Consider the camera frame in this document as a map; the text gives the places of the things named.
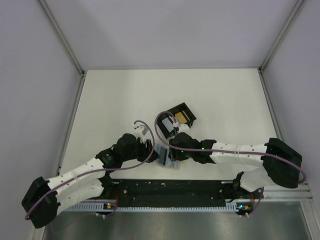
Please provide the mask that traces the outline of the white magnetic stripe card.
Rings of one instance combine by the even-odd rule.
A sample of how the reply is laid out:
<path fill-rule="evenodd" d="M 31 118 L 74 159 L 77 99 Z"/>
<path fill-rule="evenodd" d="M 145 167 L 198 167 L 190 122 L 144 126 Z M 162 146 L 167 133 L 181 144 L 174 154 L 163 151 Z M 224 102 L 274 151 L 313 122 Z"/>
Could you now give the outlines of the white magnetic stripe card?
<path fill-rule="evenodd" d="M 169 160 L 170 160 L 168 150 L 162 145 L 158 144 L 156 148 L 156 152 L 158 154 L 157 163 L 164 167 L 168 166 Z"/>

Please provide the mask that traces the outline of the beige card stack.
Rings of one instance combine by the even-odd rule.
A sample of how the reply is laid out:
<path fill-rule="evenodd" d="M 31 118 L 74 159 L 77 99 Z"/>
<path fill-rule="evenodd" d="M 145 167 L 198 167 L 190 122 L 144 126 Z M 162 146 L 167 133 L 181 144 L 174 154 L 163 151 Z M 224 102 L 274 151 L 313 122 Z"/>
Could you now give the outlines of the beige card stack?
<path fill-rule="evenodd" d="M 157 159 L 155 162 L 164 168 L 171 169 L 171 170 L 178 170 L 179 169 L 179 161 L 171 160 L 170 158 L 170 150 L 167 147 L 164 147 L 160 144 L 155 146 L 155 151 L 158 154 Z"/>

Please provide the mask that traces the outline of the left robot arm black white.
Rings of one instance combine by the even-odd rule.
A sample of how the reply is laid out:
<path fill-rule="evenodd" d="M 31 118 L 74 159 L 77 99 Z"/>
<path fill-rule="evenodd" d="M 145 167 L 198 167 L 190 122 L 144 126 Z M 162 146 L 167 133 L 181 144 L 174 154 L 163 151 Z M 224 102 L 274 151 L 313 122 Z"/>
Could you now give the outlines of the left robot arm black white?
<path fill-rule="evenodd" d="M 25 220 L 36 229 L 50 224 L 60 213 L 80 202 L 115 196 L 110 176 L 124 171 L 124 162 L 137 160 L 141 166 L 156 157 L 155 138 L 144 139 L 125 133 L 111 147 L 100 151 L 81 166 L 59 176 L 35 179 L 22 199 Z"/>

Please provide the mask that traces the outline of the black card holder box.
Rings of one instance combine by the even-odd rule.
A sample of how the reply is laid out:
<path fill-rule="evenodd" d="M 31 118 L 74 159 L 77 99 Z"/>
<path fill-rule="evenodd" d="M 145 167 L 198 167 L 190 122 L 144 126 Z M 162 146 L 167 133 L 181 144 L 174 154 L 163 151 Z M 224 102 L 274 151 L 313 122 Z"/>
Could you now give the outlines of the black card holder box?
<path fill-rule="evenodd" d="M 172 107 L 167 112 L 162 113 L 156 120 L 165 139 L 173 137 L 178 132 L 179 125 L 187 125 L 191 128 L 197 119 L 185 102 Z"/>

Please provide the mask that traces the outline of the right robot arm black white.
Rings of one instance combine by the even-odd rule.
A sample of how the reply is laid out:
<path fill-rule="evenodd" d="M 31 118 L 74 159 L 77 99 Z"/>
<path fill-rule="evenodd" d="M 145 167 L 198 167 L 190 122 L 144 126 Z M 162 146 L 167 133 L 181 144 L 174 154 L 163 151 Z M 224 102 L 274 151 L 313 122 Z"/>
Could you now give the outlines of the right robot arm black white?
<path fill-rule="evenodd" d="M 266 186 L 296 189 L 305 180 L 302 156 L 278 138 L 239 145 L 197 140 L 181 132 L 169 140 L 169 147 L 173 160 L 195 162 L 196 179 L 230 181 L 239 198 Z"/>

